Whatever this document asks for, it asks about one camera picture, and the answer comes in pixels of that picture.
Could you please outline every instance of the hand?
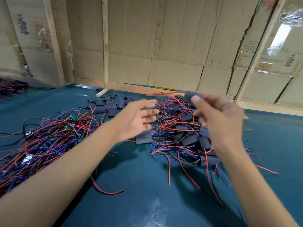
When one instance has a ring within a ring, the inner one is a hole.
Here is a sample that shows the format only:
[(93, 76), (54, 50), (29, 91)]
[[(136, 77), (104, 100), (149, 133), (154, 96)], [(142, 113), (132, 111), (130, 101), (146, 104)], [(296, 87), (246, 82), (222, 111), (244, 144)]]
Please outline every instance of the hand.
[(193, 96), (192, 103), (197, 110), (195, 116), (202, 126), (208, 127), (212, 148), (222, 151), (241, 145), (243, 109), (222, 97), (203, 93), (203, 98)]
[(156, 106), (156, 99), (142, 99), (135, 102), (129, 102), (128, 105), (113, 119), (108, 121), (113, 129), (118, 131), (118, 141), (124, 141), (135, 137), (143, 131), (152, 128), (151, 122), (156, 121), (158, 109), (143, 109)]

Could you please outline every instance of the pile of wires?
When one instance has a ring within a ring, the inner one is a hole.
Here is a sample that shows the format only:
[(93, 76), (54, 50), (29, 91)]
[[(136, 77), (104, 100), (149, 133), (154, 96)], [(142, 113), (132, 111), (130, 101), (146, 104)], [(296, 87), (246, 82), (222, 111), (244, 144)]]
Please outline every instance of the pile of wires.
[(23, 81), (0, 78), (0, 101), (10, 99), (10, 95), (29, 91), (36, 91), (36, 88)]
[[(224, 206), (214, 190), (209, 171), (217, 174), (229, 186), (231, 186), (231, 183), (224, 173), (225, 169), (216, 151), (211, 148), (208, 129), (201, 126), (198, 122), (199, 118), (193, 116), (196, 108), (191, 104), (190, 98), (186, 97), (186, 95), (184, 98), (179, 95), (167, 96), (165, 100), (157, 103), (156, 108), (160, 110), (160, 114), (157, 116), (157, 121), (154, 124), (154, 131), (149, 132), (152, 140), (149, 145), (154, 158), (155, 154), (164, 156), (158, 163), (168, 160), (169, 185), (171, 164), (174, 162), (179, 162), (184, 173), (200, 190), (201, 188), (187, 173), (184, 165), (206, 167), (210, 187), (220, 204)], [(247, 154), (256, 158), (262, 158), (262, 156), (252, 154), (251, 149), (247, 147), (245, 149)], [(268, 170), (259, 164), (255, 165)]]
[[(24, 122), (21, 131), (2, 136), (1, 138), (23, 135), (19, 142), (24, 144), (17, 150), (5, 151), (12, 153), (0, 158), (0, 197), (87, 138), (102, 125), (106, 113), (100, 121), (92, 107), (89, 111), (80, 108), (63, 110), (61, 113), (51, 114), (48, 118), (39, 118), (42, 119), (39, 125)], [(104, 194), (123, 192), (106, 193), (94, 180), (93, 184)]]

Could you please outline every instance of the table surface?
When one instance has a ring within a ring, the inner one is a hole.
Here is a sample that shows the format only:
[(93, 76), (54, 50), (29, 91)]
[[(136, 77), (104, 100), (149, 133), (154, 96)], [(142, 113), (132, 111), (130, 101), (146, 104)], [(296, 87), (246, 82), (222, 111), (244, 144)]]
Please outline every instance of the table surface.
[[(145, 98), (142, 94), (110, 90), (106, 95), (120, 94)], [(37, 122), (35, 117), (46, 117), (70, 105), (83, 105), (95, 90), (79, 87), (60, 87), (51, 91), (38, 91), (21, 95), (15, 101), (0, 104), (0, 132), (14, 133), (22, 129), (24, 120)], [(275, 175), (260, 172), (293, 215), (303, 225), (301, 215), (303, 198), (303, 117), (279, 115), (247, 110), (248, 120), (243, 133), (246, 145), (264, 159), (256, 163), (276, 171)], [(18, 137), (0, 139), (5, 145)], [(14, 149), (14, 146), (1, 150)], [(198, 190), (182, 171), (178, 162), (172, 164), (171, 185), (168, 185), (168, 162), (162, 156), (154, 159), (147, 144), (123, 142), (114, 147), (114, 157), (106, 156), (97, 168), (96, 183), (107, 192), (124, 189), (118, 195), (97, 192), (86, 183), (56, 225), (104, 227), (171, 227), (171, 226), (246, 226), (240, 203), (232, 187), (212, 175), (217, 194), (225, 208), (212, 193), (205, 168), (188, 167), (188, 174), (199, 184)]]

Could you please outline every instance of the wooden post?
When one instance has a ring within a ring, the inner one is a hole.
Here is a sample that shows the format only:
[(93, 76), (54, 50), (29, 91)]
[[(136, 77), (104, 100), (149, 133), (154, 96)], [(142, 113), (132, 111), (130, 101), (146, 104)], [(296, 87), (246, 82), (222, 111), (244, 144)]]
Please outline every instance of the wooden post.
[(59, 82), (60, 82), (61, 86), (64, 86), (65, 85), (64, 72), (63, 72), (62, 60), (61, 60), (60, 49), (59, 49), (59, 44), (58, 44), (53, 10), (51, 8), (51, 0), (44, 0), (44, 6), (45, 6), (45, 11), (46, 11), (48, 27), (49, 27), (49, 31), (51, 34), (51, 42), (53, 44), (56, 65), (57, 65), (57, 69), (58, 69)]
[(104, 68), (104, 89), (96, 94), (97, 97), (106, 93), (109, 83), (109, 49), (108, 49), (108, 2), (102, 0), (102, 28), (103, 28), (103, 68)]
[(267, 40), (268, 40), (268, 38), (269, 38), (269, 36), (271, 34), (271, 31), (272, 31), (273, 27), (275, 26), (275, 23), (276, 23), (279, 15), (281, 13), (281, 10), (282, 10), (282, 8), (284, 6), (285, 1), (286, 0), (279, 0), (278, 5), (275, 8), (275, 11), (274, 11), (273, 15), (271, 16), (271, 19), (270, 19), (270, 21), (269, 21), (269, 23), (268, 23), (268, 25), (267, 25), (267, 27), (265, 29), (265, 32), (264, 32), (264, 34), (263, 34), (263, 36), (261, 38), (261, 41), (259, 43), (259, 46), (258, 46), (257, 50), (256, 50), (256, 53), (255, 53), (255, 55), (254, 55), (254, 57), (253, 57), (250, 65), (248, 67), (246, 75), (245, 75), (245, 77), (244, 77), (244, 79), (242, 81), (242, 84), (241, 84), (241, 86), (239, 88), (239, 91), (238, 91), (238, 93), (236, 95), (236, 98), (234, 100), (234, 102), (237, 103), (237, 104), (239, 103), (239, 101), (240, 101), (240, 99), (241, 99), (241, 97), (242, 97), (242, 95), (244, 93), (244, 90), (247, 87), (250, 78), (252, 77), (252, 73), (254, 72), (255, 67), (258, 64), (258, 61), (259, 61), (259, 59), (261, 57), (261, 54), (262, 54), (262, 52), (264, 50), (265, 43), (267, 42)]

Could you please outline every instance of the fingernail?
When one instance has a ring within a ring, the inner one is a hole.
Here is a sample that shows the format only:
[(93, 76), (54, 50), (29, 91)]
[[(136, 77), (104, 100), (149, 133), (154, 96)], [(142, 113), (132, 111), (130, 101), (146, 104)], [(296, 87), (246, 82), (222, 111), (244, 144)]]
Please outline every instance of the fingernail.
[(199, 101), (199, 99), (201, 99), (201, 97), (198, 96), (198, 95), (195, 95), (195, 96), (193, 96), (193, 97), (191, 98), (191, 101), (192, 101), (193, 103), (196, 103), (196, 102)]

